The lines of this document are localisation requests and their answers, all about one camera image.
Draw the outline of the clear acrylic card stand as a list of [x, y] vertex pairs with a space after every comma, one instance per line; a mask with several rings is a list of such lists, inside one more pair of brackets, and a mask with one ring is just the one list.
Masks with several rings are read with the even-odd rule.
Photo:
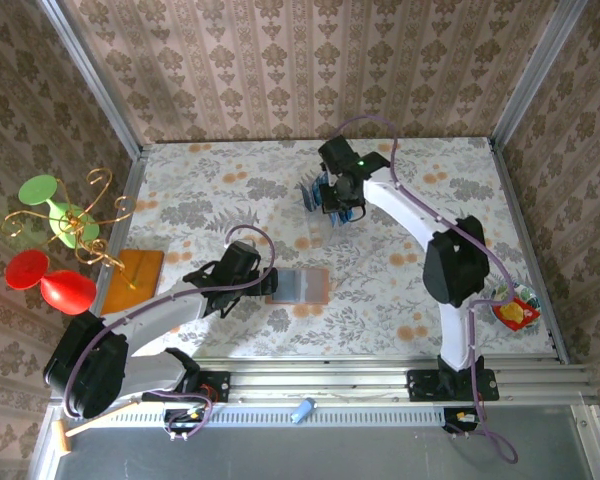
[[[304, 185], [309, 193], [312, 195], [311, 186], [314, 180], [320, 173], [309, 173], [304, 175], [296, 185], [296, 188], [301, 193], [301, 185]], [[343, 237], [342, 230], [346, 224], [342, 224], [337, 228], [333, 228], [329, 218], [329, 214], [324, 214], [321, 207], [317, 207], [314, 203], [315, 210], [308, 212], [305, 209], [302, 193], [301, 193], [301, 205], [303, 207], [306, 223], [309, 232], [309, 239], [313, 248], [326, 247], [330, 243], [339, 242]]]

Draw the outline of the orange wooden base board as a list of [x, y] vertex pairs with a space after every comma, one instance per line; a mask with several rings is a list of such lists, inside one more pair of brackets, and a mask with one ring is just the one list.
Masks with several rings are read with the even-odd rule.
[[159, 250], [123, 249], [124, 268], [114, 268], [106, 292], [102, 315], [139, 305], [155, 295], [165, 254]]

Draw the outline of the blue cylinder tube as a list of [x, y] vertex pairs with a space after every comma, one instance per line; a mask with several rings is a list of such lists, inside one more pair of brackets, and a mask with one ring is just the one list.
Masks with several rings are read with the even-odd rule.
[[313, 398], [305, 398], [291, 413], [290, 419], [292, 424], [300, 424], [305, 421], [309, 415], [316, 409], [316, 401]]

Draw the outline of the grey metal panel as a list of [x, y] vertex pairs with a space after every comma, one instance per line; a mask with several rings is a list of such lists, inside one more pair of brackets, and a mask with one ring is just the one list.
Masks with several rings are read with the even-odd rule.
[[492, 408], [516, 449], [441, 428], [208, 428], [188, 441], [159, 429], [87, 431], [53, 480], [591, 480], [571, 410]]

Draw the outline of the red plastic wine glass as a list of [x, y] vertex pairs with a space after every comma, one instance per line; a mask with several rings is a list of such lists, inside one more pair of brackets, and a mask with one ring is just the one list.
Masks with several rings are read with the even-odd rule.
[[17, 254], [6, 266], [5, 281], [15, 290], [38, 287], [51, 307], [68, 315], [87, 311], [97, 294], [93, 280], [71, 270], [51, 271], [49, 257], [37, 249]]

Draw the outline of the patterned paper bowl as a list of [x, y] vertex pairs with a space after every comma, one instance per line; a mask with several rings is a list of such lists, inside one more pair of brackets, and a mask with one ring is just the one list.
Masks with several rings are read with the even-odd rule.
[[[531, 305], [532, 307], [536, 308], [536, 309], [537, 309], [537, 310], [540, 312], [540, 316], [539, 316], [539, 317], [538, 317], [538, 318], [537, 318], [535, 321], [533, 321], [532, 323], [530, 323], [528, 326], [526, 326], [526, 327], [524, 327], [524, 328], [530, 327], [530, 326], [532, 326], [532, 325], [533, 325], [533, 324], [534, 324], [534, 323], [535, 323], [535, 322], [536, 322], [536, 321], [537, 321], [537, 320], [538, 320], [538, 319], [541, 317], [541, 315], [542, 315], [542, 313], [541, 313], [542, 307], [541, 307], [541, 304], [540, 304], [540, 300], [539, 300], [539, 298], [536, 296], [536, 294], [535, 294], [535, 291], [534, 291], [534, 290], [533, 290], [531, 287], [529, 287], [529, 286], [527, 286], [527, 285], [524, 285], [524, 284], [520, 284], [520, 283], [517, 283], [517, 282], [515, 282], [515, 283], [514, 283], [514, 290], [515, 290], [515, 293], [514, 293], [514, 297], [513, 297], [513, 299], [514, 299], [515, 297], [517, 297], [517, 298], [521, 299], [522, 301], [524, 301], [524, 302], [528, 303], [528, 304], [529, 304], [529, 305]], [[495, 314], [493, 313], [493, 308], [494, 308], [494, 307], [495, 307], [495, 306], [492, 306], [492, 307], [491, 307], [491, 314], [493, 315], [493, 317], [494, 317], [496, 320], [498, 320], [498, 319], [496, 318]]]

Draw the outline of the green plastic wine glass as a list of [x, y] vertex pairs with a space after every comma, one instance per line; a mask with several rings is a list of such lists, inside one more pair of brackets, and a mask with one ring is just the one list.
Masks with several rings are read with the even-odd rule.
[[38, 175], [27, 180], [18, 193], [19, 200], [28, 206], [46, 204], [46, 216], [55, 237], [66, 247], [75, 249], [79, 240], [87, 244], [98, 238], [99, 225], [95, 219], [70, 201], [61, 180], [52, 175]]

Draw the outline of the red snack packet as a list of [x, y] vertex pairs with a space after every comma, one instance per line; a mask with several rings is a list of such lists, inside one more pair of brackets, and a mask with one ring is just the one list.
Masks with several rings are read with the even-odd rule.
[[493, 313], [512, 331], [518, 331], [528, 326], [540, 316], [540, 312], [536, 308], [517, 297], [505, 305], [495, 306]]

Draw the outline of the wooden mallet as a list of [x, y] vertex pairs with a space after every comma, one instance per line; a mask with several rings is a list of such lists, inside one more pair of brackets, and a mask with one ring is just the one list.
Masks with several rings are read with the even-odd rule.
[[115, 418], [117, 415], [126, 413], [127, 411], [134, 409], [141, 403], [140, 399], [133, 399], [126, 404], [119, 406], [105, 414], [102, 414], [96, 418], [85, 421], [79, 426], [68, 428], [68, 423], [64, 419], [56, 420], [52, 424], [52, 435], [55, 439], [56, 446], [61, 455], [66, 455], [71, 452], [71, 442], [70, 439], [82, 432], [85, 432], [89, 429], [93, 429], [99, 427], [101, 424], [104, 424], [111, 419]]

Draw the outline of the aluminium mounting rail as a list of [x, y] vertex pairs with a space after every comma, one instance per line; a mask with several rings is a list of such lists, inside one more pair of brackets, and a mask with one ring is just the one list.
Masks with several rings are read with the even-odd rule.
[[[313, 397], [328, 404], [468, 403], [470, 373], [435, 360], [198, 359], [204, 371], [231, 374], [225, 403], [289, 403]], [[548, 359], [481, 362], [478, 391], [486, 402], [521, 405], [590, 403], [595, 389], [584, 368]]]

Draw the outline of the aluminium side rail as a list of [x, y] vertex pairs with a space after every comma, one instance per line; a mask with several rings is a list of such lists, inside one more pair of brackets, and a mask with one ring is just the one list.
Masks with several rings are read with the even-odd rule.
[[557, 359], [562, 364], [571, 364], [569, 353], [561, 334], [560, 326], [557, 321], [552, 302], [544, 282], [540, 266], [535, 255], [531, 238], [520, 208], [513, 183], [511, 181], [507, 165], [502, 153], [501, 147], [491, 138], [488, 138], [488, 144], [493, 155], [494, 165], [499, 175], [504, 195], [506, 197], [512, 220], [519, 238], [520, 246], [528, 266], [531, 286], [539, 298], [540, 306], [543, 309], [543, 318], [549, 336], [552, 339], [553, 347]]
[[142, 147], [138, 158], [132, 163], [120, 203], [121, 209], [117, 212], [116, 221], [112, 225], [107, 253], [119, 263], [122, 263], [120, 252], [125, 248], [150, 152], [150, 146]]

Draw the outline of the black connector bracket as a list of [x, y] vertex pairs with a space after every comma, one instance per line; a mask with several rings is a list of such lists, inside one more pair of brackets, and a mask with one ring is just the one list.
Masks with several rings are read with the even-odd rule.
[[474, 407], [444, 407], [443, 415], [443, 429], [446, 432], [465, 436], [485, 436], [485, 432], [481, 429], [481, 422], [477, 410]]
[[164, 416], [164, 430], [171, 441], [187, 441], [209, 422], [212, 414], [213, 408], [209, 406], [167, 410]]

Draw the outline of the aluminium frame post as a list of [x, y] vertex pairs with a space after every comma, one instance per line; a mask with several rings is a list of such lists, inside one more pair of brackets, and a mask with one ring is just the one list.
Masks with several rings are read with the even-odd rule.
[[37, 2], [59, 35], [71, 60], [94, 95], [128, 156], [136, 162], [141, 157], [142, 144], [125, 119], [122, 104], [114, 93], [112, 83], [98, 65], [77, 22], [72, 18], [63, 0], [37, 0]]
[[587, 2], [588, 0], [557, 1], [556, 9], [490, 137], [494, 149], [502, 150], [513, 136]]

